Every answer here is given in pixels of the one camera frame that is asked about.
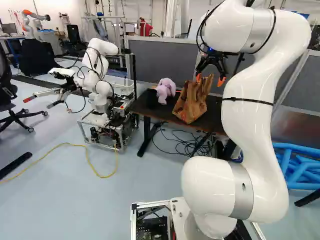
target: red object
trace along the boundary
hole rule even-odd
[[[140,36],[149,37],[150,31],[152,29],[153,29],[153,27],[151,25],[149,25],[148,23],[146,23],[145,21],[140,22]]]
[[[26,99],[23,100],[24,103],[30,102],[32,99],[31,97],[27,97]]]

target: gray partition wall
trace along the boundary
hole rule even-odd
[[[320,113],[320,56],[309,55],[282,105]]]
[[[138,81],[158,83],[162,78],[172,79],[178,87],[183,87],[186,80],[191,80],[194,75],[198,56],[196,41],[190,39],[159,38],[159,37],[128,37],[128,45],[136,59],[136,77]],[[249,67],[254,62],[254,56],[244,55],[238,72]],[[236,67],[238,56],[228,56],[225,60],[228,74],[226,82],[217,87],[220,76],[217,68],[213,65],[207,66],[202,72],[204,76],[214,74],[214,82],[211,93],[222,95],[225,85],[232,77]],[[288,79],[292,75],[298,61],[294,62],[281,76],[276,91],[275,101],[284,89]]]
[[[128,38],[129,48],[135,54],[138,81],[158,83],[162,78],[170,78],[178,87],[183,87],[186,80],[192,80],[198,55],[198,47],[193,41],[142,38],[146,39]]]

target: cubicle partition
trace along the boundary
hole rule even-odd
[[[274,140],[320,149],[320,51],[306,50],[273,113]]]
[[[128,36],[127,40],[128,47],[135,54],[136,79],[138,82],[157,84],[162,78],[170,78],[177,87],[182,88],[186,80],[194,79],[195,68],[200,59],[195,40],[141,36]],[[238,72],[254,62],[254,56],[251,54],[245,54],[244,59]],[[226,82],[221,87],[217,87],[220,76],[217,68],[209,65],[204,69],[202,72],[204,76],[214,74],[210,94],[222,96],[226,83],[232,77],[237,60],[237,55],[230,55],[225,60],[228,74],[226,75]],[[277,85],[275,101],[284,89],[296,65],[297,62],[292,64],[282,75]]]

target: yellow cable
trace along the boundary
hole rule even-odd
[[[29,166],[27,166],[25,169],[23,169],[23,170],[22,170],[21,172],[19,172],[17,175],[14,175],[14,176],[12,176],[12,177],[9,177],[9,178],[6,178],[6,179],[4,179],[4,180],[1,180],[1,181],[0,181],[0,184],[9,182],[9,181],[11,181],[12,179],[15,179],[15,178],[19,177],[21,174],[23,174],[25,171],[27,171],[27,170],[28,170],[29,168],[31,168],[33,165],[37,164],[37,163],[40,162],[42,159],[44,159],[46,156],[48,156],[53,150],[61,147],[61,146],[64,145],[64,144],[68,144],[68,145],[71,145],[71,146],[74,146],[74,147],[83,147],[83,148],[85,148],[85,158],[86,158],[88,164],[90,165],[90,167],[92,168],[93,172],[95,173],[95,175],[97,175],[99,178],[106,179],[106,178],[111,177],[112,175],[114,175],[114,174],[117,172],[117,170],[118,170],[118,152],[117,152],[117,149],[116,149],[116,145],[114,145],[115,168],[114,168],[113,172],[110,173],[109,175],[102,176],[102,175],[100,175],[100,174],[97,172],[97,170],[95,169],[95,167],[92,165],[92,163],[91,163],[91,161],[90,161],[90,158],[89,158],[87,146],[85,146],[85,145],[80,145],[80,144],[72,144],[72,143],[69,143],[69,142],[63,142],[63,143],[58,144],[58,145],[55,146],[54,148],[52,148],[50,151],[48,151],[45,155],[43,155],[42,157],[40,157],[38,160],[30,163]]]

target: wooden table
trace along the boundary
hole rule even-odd
[[[221,123],[221,97],[208,95],[206,98],[207,112],[199,117],[196,121],[186,124],[172,114],[172,110],[174,109],[179,96],[180,93],[177,92],[175,97],[167,98],[166,105],[159,104],[157,108],[150,109],[147,107],[148,92],[145,91],[137,98],[137,100],[132,103],[130,111],[143,116],[144,141],[137,153],[139,157],[144,155],[149,142],[156,134],[157,129],[161,126],[161,122],[174,123],[207,132],[207,134],[195,146],[192,154],[196,153],[197,149],[199,149],[199,147],[210,137],[212,133],[219,133],[222,135],[226,134]],[[152,128],[151,118],[160,120],[160,122],[154,124]]]

